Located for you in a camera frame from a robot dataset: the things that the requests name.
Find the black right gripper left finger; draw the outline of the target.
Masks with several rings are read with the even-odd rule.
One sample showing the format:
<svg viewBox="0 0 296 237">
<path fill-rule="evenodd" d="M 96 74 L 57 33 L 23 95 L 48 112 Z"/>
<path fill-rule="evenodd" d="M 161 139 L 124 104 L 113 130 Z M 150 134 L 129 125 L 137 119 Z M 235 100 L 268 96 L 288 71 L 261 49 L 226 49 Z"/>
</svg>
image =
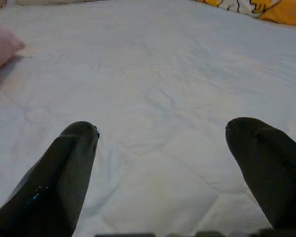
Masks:
<svg viewBox="0 0 296 237">
<path fill-rule="evenodd" d="M 82 210 L 99 132 L 70 124 L 0 208 L 0 237 L 71 237 Z"/>
</svg>

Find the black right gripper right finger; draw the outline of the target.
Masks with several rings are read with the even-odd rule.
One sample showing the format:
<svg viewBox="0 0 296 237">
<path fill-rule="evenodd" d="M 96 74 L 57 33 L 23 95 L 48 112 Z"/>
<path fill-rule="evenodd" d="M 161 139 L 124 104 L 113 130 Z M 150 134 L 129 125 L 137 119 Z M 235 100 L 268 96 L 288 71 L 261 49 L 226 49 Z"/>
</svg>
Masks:
<svg viewBox="0 0 296 237">
<path fill-rule="evenodd" d="M 256 118 L 240 117 L 225 128 L 229 150 L 271 224 L 258 237 L 296 237 L 296 142 Z"/>
</svg>

